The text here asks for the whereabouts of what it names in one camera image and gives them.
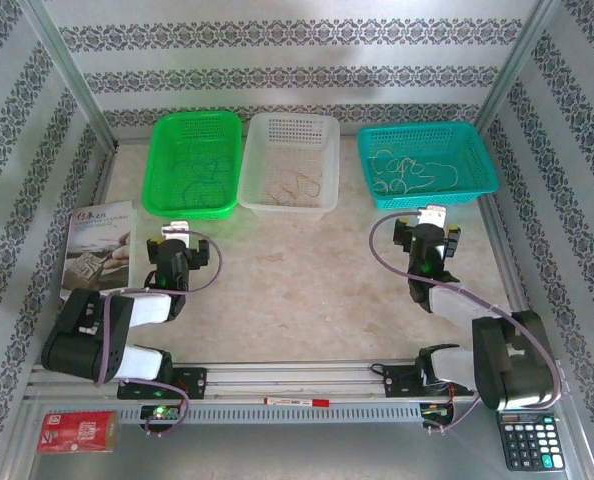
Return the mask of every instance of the white basket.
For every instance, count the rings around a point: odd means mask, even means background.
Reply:
[[[339,122],[300,113],[250,121],[237,200],[259,216],[319,220],[337,206]]]

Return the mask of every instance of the striped wall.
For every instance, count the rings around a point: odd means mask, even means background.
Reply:
[[[120,140],[161,115],[473,121],[535,0],[45,3]]]
[[[27,17],[0,0],[0,464],[34,334],[58,312],[70,212],[91,202],[106,154]]]
[[[594,1],[562,2],[485,141],[523,288],[594,454]]]

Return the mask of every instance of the red box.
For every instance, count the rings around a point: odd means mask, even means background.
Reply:
[[[37,452],[111,452],[117,420],[117,412],[49,413],[41,426]]]

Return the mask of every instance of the calculator button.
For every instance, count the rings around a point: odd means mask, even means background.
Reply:
[[[550,455],[542,455],[541,462],[544,464],[544,467],[553,468],[553,459]]]

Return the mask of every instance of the table surface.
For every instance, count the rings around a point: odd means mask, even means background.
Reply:
[[[133,200],[135,269],[141,285],[152,270],[146,239],[166,219],[141,206],[147,145],[119,147],[106,202]],[[129,343],[160,348],[175,362],[274,362],[414,358],[420,348],[471,344],[470,332],[415,305],[405,279],[385,270],[368,250],[368,233],[390,211],[377,210],[361,172],[354,137],[342,137],[339,203],[319,221],[260,218],[237,206],[225,220],[194,222],[224,253],[209,289],[189,297],[174,322],[131,329]],[[462,236],[447,269],[470,290],[507,308],[507,299],[476,202],[449,206],[448,223]],[[392,223],[376,236],[387,261],[406,269],[392,244]],[[191,272],[191,287],[211,265]]]

